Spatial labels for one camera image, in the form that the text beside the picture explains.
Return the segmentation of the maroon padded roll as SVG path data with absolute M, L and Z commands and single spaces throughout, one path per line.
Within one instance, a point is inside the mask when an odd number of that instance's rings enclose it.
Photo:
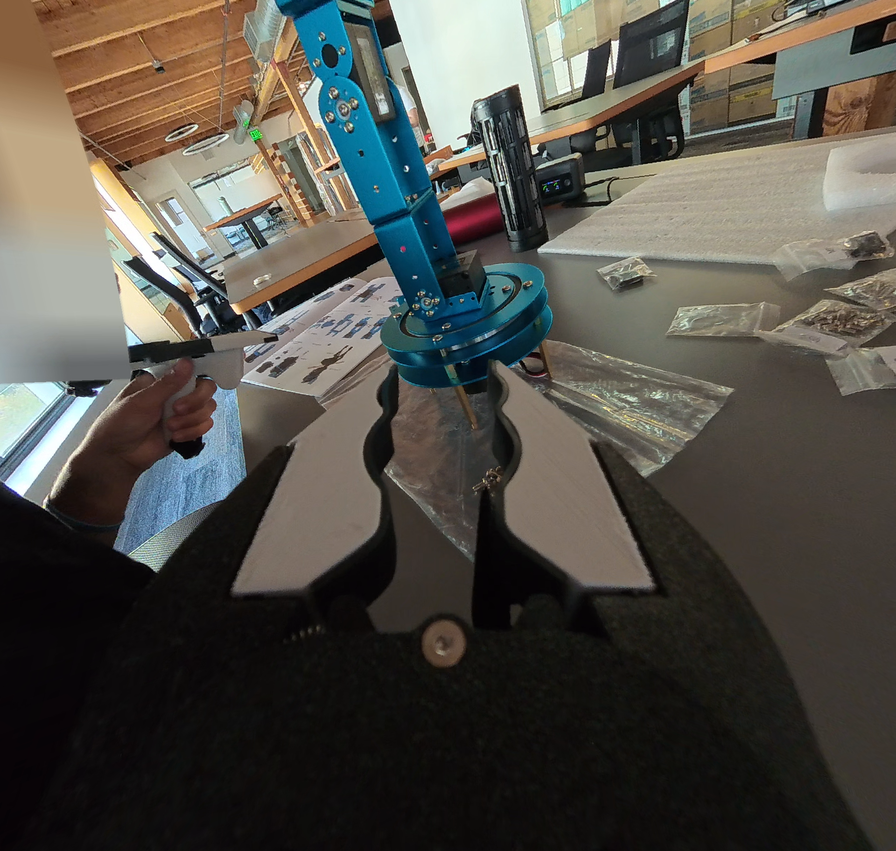
M 491 186 L 473 188 L 444 198 L 440 204 L 449 236 L 455 245 L 468 244 L 504 231 L 503 214 Z

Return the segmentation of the person's left hand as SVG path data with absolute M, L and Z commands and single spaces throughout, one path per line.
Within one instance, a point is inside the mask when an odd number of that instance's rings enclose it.
M 213 426 L 218 387 L 195 375 L 193 362 L 141 373 L 101 414 L 77 453 L 101 474 L 139 476 L 175 451 L 199 452 Z

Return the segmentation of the large paned window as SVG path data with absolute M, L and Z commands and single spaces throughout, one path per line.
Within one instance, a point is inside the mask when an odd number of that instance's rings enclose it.
M 62 383 L 1 384 L 1 480 L 25 462 L 73 397 Z

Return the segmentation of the dark grey desk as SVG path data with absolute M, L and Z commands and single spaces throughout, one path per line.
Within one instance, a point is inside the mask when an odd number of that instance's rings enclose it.
M 651 483 L 724 558 L 772 633 L 831 771 L 877 849 L 894 849 L 894 391 L 840 396 L 820 356 L 760 340 L 667 338 L 678 307 L 823 297 L 822 271 L 658 261 L 623 293 L 595 256 L 523 252 L 550 339 L 731 387 Z

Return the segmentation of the black office chair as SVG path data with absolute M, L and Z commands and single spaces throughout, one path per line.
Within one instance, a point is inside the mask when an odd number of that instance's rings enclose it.
M 182 313 L 194 336 L 204 338 L 257 326 L 253 316 L 246 318 L 233 310 L 223 282 L 188 263 L 185 254 L 162 233 L 153 232 L 151 237 L 161 244 L 161 253 L 174 258 L 175 264 L 168 268 L 174 278 L 166 278 L 139 254 L 124 260 L 123 266 L 165 296 Z

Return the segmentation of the black mesh chair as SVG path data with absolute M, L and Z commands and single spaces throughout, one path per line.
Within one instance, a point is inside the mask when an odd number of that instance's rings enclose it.
M 606 90 L 613 40 L 607 40 L 587 52 L 580 101 L 602 95 Z
M 689 6 L 690 0 L 675 0 L 621 27 L 614 89 L 681 65 Z M 679 95 L 679 90 L 664 91 L 641 106 L 636 121 L 611 124 L 616 146 L 631 144 L 623 161 L 626 165 L 680 156 L 685 130 Z

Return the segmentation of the blue wristband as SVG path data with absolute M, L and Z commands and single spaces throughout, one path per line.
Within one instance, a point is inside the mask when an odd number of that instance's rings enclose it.
M 105 535 L 112 534 L 117 535 L 118 531 L 121 528 L 121 522 L 112 523 L 112 524 L 95 524 L 88 521 L 84 521 L 81 519 L 77 519 L 69 514 L 62 512 L 60 509 L 55 507 L 48 497 L 42 503 L 43 509 L 57 519 L 59 522 L 64 524 L 70 530 L 74 530 L 80 533 L 88 534 L 88 535 Z

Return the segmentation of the black portable power station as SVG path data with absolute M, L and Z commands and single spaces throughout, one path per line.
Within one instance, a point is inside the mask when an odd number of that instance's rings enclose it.
M 583 155 L 545 161 L 536 167 L 535 179 L 544 206 L 579 201 L 586 185 Z

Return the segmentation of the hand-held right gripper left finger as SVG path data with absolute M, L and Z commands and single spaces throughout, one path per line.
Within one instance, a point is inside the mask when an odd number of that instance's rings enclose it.
M 383 474 L 398 403 L 397 367 L 384 365 L 289 443 L 233 597 L 304 595 L 394 558 Z

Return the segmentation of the white foam sheet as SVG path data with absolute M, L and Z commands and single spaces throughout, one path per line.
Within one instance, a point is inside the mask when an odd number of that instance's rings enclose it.
M 894 129 L 675 161 L 551 238 L 540 254 L 615 260 L 770 264 L 785 244 L 894 230 L 894 205 L 827 211 L 833 148 L 894 139 Z

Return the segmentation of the large clear plastic bag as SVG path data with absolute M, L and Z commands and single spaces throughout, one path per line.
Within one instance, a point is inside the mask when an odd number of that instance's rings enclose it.
M 613 446 L 643 476 L 670 462 L 727 402 L 732 388 L 548 342 L 552 379 L 514 371 L 597 442 Z M 455 391 L 399 383 L 387 476 L 472 561 L 476 486 L 497 466 L 486 392 L 470 399 L 477 429 Z

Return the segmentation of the printed instruction sheet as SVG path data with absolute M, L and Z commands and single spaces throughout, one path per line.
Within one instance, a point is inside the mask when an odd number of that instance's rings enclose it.
M 264 326 L 277 340 L 245 351 L 243 381 L 323 397 L 369 356 L 383 352 L 380 332 L 402 300 L 393 276 L 331 286 Z

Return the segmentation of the pile of small parts bags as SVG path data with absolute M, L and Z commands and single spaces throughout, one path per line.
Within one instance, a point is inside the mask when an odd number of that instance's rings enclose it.
M 894 257 L 890 241 L 864 231 L 834 241 L 785 244 L 772 262 L 785 279 L 808 272 L 851 270 L 857 263 Z M 869 342 L 894 327 L 895 270 L 890 268 L 825 289 L 823 297 L 790 319 L 778 305 L 746 304 L 679 307 L 667 337 L 758 339 L 769 345 L 823 358 L 840 395 L 893 391 L 894 345 Z

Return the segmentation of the black ribbed cylinder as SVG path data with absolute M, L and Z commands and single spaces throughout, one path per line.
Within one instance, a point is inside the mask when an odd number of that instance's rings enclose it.
M 486 154 L 511 252 L 548 240 L 532 146 L 517 84 L 473 102 L 471 127 Z

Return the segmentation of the grey fabric office chair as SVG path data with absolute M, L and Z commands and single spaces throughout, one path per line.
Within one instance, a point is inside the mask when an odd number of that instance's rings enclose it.
M 196 511 L 185 515 L 167 528 L 138 545 L 127 556 L 132 561 L 159 572 L 176 549 L 209 517 L 218 507 L 219 502 L 212 502 Z

